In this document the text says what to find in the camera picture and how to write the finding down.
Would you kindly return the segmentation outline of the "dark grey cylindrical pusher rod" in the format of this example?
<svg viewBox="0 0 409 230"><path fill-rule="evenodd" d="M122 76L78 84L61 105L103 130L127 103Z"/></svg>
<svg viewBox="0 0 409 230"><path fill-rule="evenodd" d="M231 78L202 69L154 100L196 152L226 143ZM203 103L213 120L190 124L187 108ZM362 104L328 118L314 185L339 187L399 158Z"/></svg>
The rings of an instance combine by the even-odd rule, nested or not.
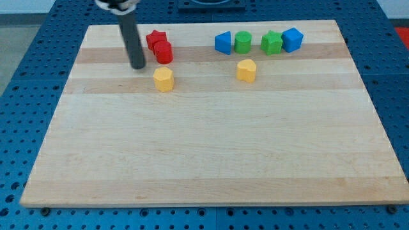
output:
<svg viewBox="0 0 409 230"><path fill-rule="evenodd" d="M144 68L146 60L135 20L135 8L122 12L117 19L130 66L136 70Z"/></svg>

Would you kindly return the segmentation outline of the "white rod mount collar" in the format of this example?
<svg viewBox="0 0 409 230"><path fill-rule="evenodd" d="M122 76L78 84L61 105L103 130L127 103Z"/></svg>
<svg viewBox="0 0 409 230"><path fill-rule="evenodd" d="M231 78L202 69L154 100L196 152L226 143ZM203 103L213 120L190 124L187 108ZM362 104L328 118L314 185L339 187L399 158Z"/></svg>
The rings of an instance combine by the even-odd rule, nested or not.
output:
<svg viewBox="0 0 409 230"><path fill-rule="evenodd" d="M140 0L95 0L95 4L102 10L114 15L126 15L136 9Z"/></svg>

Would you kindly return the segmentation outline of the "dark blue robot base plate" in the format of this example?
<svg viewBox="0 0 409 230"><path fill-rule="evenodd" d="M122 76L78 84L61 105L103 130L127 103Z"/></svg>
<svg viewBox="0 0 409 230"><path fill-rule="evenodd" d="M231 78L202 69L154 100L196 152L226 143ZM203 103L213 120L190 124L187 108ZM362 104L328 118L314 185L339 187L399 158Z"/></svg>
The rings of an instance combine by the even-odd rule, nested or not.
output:
<svg viewBox="0 0 409 230"><path fill-rule="evenodd" d="M179 12L244 10L247 0L177 0Z"/></svg>

